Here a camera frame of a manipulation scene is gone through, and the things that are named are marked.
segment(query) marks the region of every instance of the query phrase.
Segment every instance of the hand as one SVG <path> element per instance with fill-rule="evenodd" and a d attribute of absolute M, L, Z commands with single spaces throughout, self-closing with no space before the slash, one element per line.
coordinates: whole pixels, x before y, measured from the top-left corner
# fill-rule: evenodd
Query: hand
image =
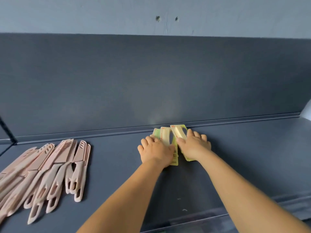
<path fill-rule="evenodd" d="M 188 129 L 187 140 L 180 137 L 176 139 L 182 153 L 188 158 L 199 160 L 206 153 L 212 153 L 211 143 L 207 141 L 206 135 L 200 135 Z"/>
<path fill-rule="evenodd" d="M 157 160 L 163 168 L 170 165 L 173 160 L 174 145 L 166 146 L 153 135 L 141 140 L 141 145 L 137 147 L 142 162 Z"/>

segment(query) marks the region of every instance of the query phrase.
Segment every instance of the pile of knives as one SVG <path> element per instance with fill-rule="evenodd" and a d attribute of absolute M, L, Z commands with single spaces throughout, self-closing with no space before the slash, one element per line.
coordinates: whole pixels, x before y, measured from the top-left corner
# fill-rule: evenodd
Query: pile of knives
<path fill-rule="evenodd" d="M 39 216 L 47 200 L 46 213 L 53 211 L 62 193 L 63 180 L 67 194 L 80 202 L 86 181 L 91 146 L 85 141 L 67 139 L 55 147 L 46 144 L 30 148 L 0 173 L 0 223 L 21 205 L 31 208 L 28 224 Z"/>

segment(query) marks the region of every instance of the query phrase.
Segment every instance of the person's right arm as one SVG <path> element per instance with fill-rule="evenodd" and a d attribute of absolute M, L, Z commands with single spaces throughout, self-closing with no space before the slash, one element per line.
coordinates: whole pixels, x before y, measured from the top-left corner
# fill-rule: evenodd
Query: person's right arm
<path fill-rule="evenodd" d="M 211 151 L 206 135 L 188 130 L 177 138 L 183 154 L 204 167 L 235 227 L 240 233 L 311 232 L 302 221 L 282 209 Z"/>

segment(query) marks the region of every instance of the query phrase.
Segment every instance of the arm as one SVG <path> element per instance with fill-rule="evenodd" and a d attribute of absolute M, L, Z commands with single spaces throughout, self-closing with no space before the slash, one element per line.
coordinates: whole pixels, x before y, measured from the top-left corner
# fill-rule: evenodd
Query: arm
<path fill-rule="evenodd" d="M 206 135 L 188 130 L 187 140 L 177 138 L 182 152 L 200 162 L 210 176 L 228 214 L 241 233 L 311 232 L 211 151 Z"/>
<path fill-rule="evenodd" d="M 166 147 L 154 137 L 142 139 L 138 146 L 142 164 L 110 196 L 77 233 L 138 233 L 156 181 L 172 159 L 174 146 Z"/>

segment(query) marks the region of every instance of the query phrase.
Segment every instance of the person's left hand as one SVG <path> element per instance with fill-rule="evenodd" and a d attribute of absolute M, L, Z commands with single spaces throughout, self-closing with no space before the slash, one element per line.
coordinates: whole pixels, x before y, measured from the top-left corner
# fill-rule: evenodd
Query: person's left hand
<path fill-rule="evenodd" d="M 142 162 L 155 159 L 163 166 L 163 168 L 170 165 L 173 160 L 173 153 L 175 146 L 166 146 L 158 138 L 153 135 L 147 136 L 141 140 L 141 145 L 137 147 Z"/>

